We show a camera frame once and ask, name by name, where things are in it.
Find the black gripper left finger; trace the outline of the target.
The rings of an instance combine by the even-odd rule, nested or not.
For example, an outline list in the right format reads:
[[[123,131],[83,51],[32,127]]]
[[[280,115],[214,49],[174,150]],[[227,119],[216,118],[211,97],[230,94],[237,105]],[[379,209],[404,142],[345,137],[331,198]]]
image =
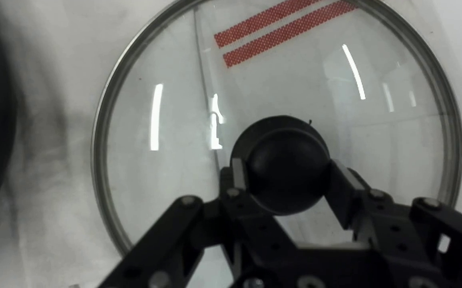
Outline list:
[[[291,288],[284,265],[294,244],[251,198],[243,167],[221,171],[221,195],[177,198],[125,254],[99,288],[185,288],[206,247],[221,246],[230,288]]]

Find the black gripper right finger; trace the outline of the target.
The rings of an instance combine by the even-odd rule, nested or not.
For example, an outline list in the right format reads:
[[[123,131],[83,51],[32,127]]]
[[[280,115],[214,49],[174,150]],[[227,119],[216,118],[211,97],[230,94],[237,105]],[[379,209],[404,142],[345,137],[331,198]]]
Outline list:
[[[462,288],[462,212],[427,196],[400,204],[334,161],[300,163],[294,190],[326,199],[348,247],[300,251],[297,288]]]

